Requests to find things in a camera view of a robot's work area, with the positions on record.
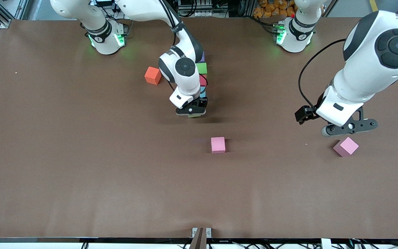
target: orange bag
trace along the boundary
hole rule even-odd
[[[272,12],[274,9],[275,9],[274,4],[271,3],[267,4],[267,6],[265,7],[265,11],[268,12]]]
[[[271,15],[272,16],[277,16],[279,14],[279,8],[275,8],[272,12]]]
[[[286,8],[286,16],[292,16],[293,14],[295,14],[293,7]]]
[[[259,5],[262,8],[265,8],[265,6],[267,6],[267,4],[268,4],[268,0],[257,0],[257,1],[259,2]]]
[[[264,11],[264,17],[271,17],[271,12]]]
[[[261,18],[264,15],[264,8],[257,7],[254,9],[253,16],[256,18]]]

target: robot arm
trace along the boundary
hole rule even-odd
[[[176,12],[165,0],[117,0],[116,3],[131,20],[159,19],[170,26],[172,32],[179,38],[179,43],[159,57],[159,69],[162,75],[168,81],[177,84],[170,101],[178,108],[178,115],[204,114],[206,100],[195,101],[188,105],[200,95],[200,76],[196,63],[201,60],[203,49]]]
[[[308,44],[310,44],[314,27],[322,16],[320,8],[326,0],[295,0],[295,4],[299,7],[294,18],[287,17],[279,24],[284,29],[277,37],[277,44],[288,52],[301,52]]]
[[[68,19],[78,19],[88,32],[92,46],[103,55],[111,55],[125,45],[124,25],[107,20],[90,0],[50,0],[54,11]]]
[[[343,55],[345,67],[328,85],[315,113],[333,124],[330,130],[337,126],[354,133],[355,127],[344,127],[354,112],[398,80],[398,14],[377,11],[363,17],[348,35]],[[296,112],[301,124],[312,119],[302,115],[303,109]]]

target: black clamp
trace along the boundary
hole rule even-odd
[[[299,125],[303,125],[303,123],[308,120],[320,118],[320,116],[316,114],[316,110],[307,105],[304,105],[297,110],[297,112],[294,113],[294,116],[296,117],[296,121],[299,122]]]
[[[359,113],[359,120],[354,120],[352,116],[346,123],[339,127],[328,122],[328,125],[322,130],[323,134],[327,134],[329,137],[339,136],[344,134],[355,134],[358,132],[367,132],[377,128],[377,121],[375,119],[364,119],[363,118],[363,107],[357,109]]]
[[[96,41],[98,44],[101,44],[112,33],[112,24],[109,21],[105,21],[104,26],[98,30],[89,30],[89,29],[86,30],[88,32],[88,35],[90,35],[90,38],[92,38],[93,41]]]
[[[322,134],[326,134],[328,137],[333,137],[344,134],[367,132],[377,128],[377,121],[375,119],[363,118],[363,107],[357,109],[356,112],[359,113],[358,120],[354,120],[351,116],[348,121],[340,127],[328,122],[328,125],[322,129]],[[307,105],[302,106],[294,113],[294,115],[296,117],[296,121],[301,125],[308,120],[320,118],[320,116],[316,114],[316,110]]]
[[[297,30],[294,26],[293,26],[293,21],[294,19],[292,19],[292,21],[289,22],[289,28],[290,28],[290,32],[296,37],[296,39],[298,41],[303,41],[305,40],[309,35],[311,35],[311,33],[314,30],[314,27],[308,31],[308,32],[300,32],[299,30]]]
[[[176,108],[177,115],[203,115],[207,107],[208,99],[197,98],[190,103],[186,104],[182,109]]]
[[[176,26],[172,27],[171,30],[175,34],[175,33],[178,33],[179,31],[183,30],[184,27],[185,27],[185,24],[183,22],[179,22]]]

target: table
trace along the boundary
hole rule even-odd
[[[398,82],[365,104],[379,127],[352,136],[351,158],[323,120],[294,119],[300,69],[357,21],[321,19],[289,54],[250,19],[186,19],[208,63],[197,119],[174,114],[166,82],[145,83],[171,45],[165,23],[136,22],[105,56],[76,21],[13,21],[0,32],[0,237],[398,238]],[[305,94],[343,65],[336,44]],[[211,154],[221,136],[228,152]]]

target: orange cube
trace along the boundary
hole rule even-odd
[[[148,67],[147,72],[145,73],[145,80],[147,83],[158,85],[161,80],[162,74],[159,68]]]

